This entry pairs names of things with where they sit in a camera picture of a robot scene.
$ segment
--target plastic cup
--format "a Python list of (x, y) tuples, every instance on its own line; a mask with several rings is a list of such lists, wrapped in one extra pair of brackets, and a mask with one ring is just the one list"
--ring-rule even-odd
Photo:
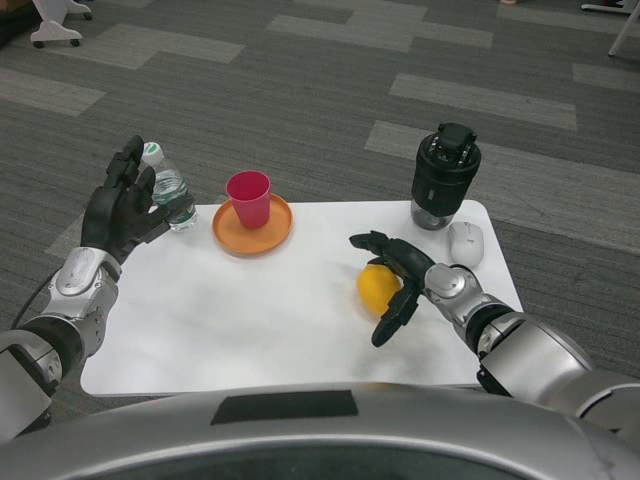
[(260, 228), (269, 221), (271, 180), (264, 173), (254, 170), (236, 173), (227, 182), (227, 194), (245, 227)]

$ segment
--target gray carpet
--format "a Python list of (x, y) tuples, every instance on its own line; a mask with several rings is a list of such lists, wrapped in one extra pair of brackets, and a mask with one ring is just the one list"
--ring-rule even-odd
[[(409, 195), (415, 139), (479, 134), (469, 194), (525, 310), (640, 376), (640, 27), (575, 0), (96, 0), (82, 45), (0, 50), (0, 328), (77, 242), (132, 134), (199, 203), (241, 169), (292, 202)], [(40, 295), (31, 314), (46, 300)], [(56, 421), (139, 399), (64, 382)]]

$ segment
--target yellow ball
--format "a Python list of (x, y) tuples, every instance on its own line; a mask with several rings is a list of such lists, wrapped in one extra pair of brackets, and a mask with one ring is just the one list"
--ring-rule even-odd
[(384, 265), (367, 265), (358, 276), (358, 293), (371, 313), (382, 316), (391, 297), (402, 288), (400, 280)]

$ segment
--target bottle cap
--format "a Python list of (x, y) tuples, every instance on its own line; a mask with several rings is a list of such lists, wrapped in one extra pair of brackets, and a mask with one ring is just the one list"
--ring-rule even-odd
[(158, 165), (164, 160), (164, 154), (162, 148), (156, 142), (147, 142), (144, 144), (144, 150), (142, 152), (142, 161), (147, 165)]

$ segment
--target orange saucer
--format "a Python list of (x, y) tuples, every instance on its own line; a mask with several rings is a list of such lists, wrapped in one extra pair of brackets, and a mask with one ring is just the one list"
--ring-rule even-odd
[(271, 194), (269, 221), (260, 228), (246, 228), (227, 200), (213, 217), (213, 234), (220, 244), (234, 253), (256, 255), (273, 250), (289, 235), (293, 226), (293, 212), (278, 195)]

